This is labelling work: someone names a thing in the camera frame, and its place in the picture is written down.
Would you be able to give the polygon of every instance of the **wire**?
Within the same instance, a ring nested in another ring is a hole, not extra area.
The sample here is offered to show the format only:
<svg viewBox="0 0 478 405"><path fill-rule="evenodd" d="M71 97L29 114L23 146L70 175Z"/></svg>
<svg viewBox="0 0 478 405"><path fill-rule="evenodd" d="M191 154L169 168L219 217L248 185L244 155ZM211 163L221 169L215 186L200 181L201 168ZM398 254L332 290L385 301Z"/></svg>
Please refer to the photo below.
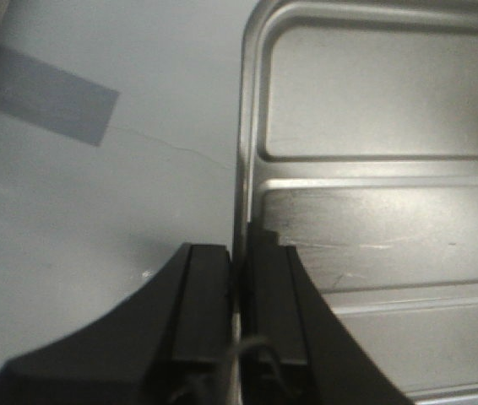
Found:
<svg viewBox="0 0 478 405"><path fill-rule="evenodd" d="M292 399L294 397L285 383L280 367L280 357L274 349L273 344L265 336L252 336L246 337L232 346L220 362L220 366L216 372L217 405L227 405L227 398L230 395L231 371L234 363L244 355L260 351L269 356L269 366L279 388L288 398Z"/></svg>

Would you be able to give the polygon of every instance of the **stainless steel panel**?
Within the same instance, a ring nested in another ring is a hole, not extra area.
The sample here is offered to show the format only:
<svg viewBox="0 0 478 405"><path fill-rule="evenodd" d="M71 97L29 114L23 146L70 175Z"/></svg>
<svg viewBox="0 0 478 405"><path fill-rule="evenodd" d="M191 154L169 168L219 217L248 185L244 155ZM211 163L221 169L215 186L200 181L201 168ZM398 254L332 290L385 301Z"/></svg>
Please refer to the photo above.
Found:
<svg viewBox="0 0 478 405"><path fill-rule="evenodd" d="M478 36L299 25L269 63L272 159L478 156Z"/></svg>
<svg viewBox="0 0 478 405"><path fill-rule="evenodd" d="M478 403L478 2L261 2L239 157L235 259L277 231L408 395Z"/></svg>

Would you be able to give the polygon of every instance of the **scratched metal surface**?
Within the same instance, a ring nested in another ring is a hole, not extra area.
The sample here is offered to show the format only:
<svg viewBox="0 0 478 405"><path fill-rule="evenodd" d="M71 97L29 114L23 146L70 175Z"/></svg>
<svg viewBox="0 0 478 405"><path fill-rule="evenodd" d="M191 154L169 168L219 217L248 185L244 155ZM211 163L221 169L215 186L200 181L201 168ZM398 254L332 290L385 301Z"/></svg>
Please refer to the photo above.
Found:
<svg viewBox="0 0 478 405"><path fill-rule="evenodd" d="M277 231L398 387L478 403L478 3L408 4L258 6L235 254Z"/></svg>

